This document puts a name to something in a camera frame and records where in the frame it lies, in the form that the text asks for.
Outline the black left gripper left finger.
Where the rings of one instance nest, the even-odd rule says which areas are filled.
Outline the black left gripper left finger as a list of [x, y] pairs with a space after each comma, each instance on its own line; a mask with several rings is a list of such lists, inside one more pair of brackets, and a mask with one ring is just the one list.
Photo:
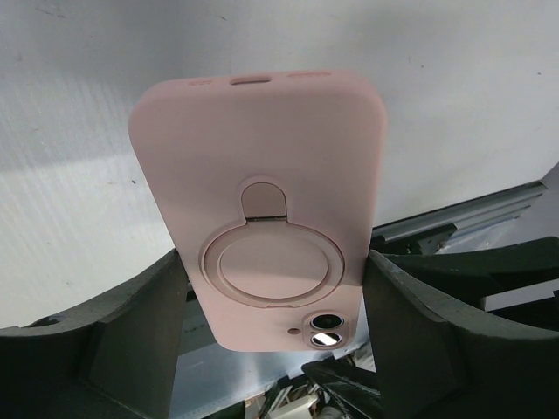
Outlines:
[[170, 251], [88, 301], [1, 331], [3, 418], [166, 418], [188, 277]]

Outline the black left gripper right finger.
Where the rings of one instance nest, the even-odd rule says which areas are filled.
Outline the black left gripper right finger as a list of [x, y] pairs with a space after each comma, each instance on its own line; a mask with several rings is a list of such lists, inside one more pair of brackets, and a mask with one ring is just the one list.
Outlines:
[[556, 418], [558, 334], [469, 306], [369, 254], [365, 308], [388, 418]]

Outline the pink silicone phone case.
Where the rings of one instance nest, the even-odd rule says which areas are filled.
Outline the pink silicone phone case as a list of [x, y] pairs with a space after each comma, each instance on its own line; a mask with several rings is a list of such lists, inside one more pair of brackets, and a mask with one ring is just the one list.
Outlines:
[[[135, 105], [135, 156], [217, 343], [354, 338], [387, 113], [343, 70], [173, 79]], [[309, 320], [343, 317], [314, 347]]]

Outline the black smartphone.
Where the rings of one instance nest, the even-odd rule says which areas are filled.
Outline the black smartphone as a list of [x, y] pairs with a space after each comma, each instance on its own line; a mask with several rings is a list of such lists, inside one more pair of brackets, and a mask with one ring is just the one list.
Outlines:
[[345, 320], [334, 313], [321, 313], [309, 320], [310, 343], [314, 347], [338, 347], [343, 342]]

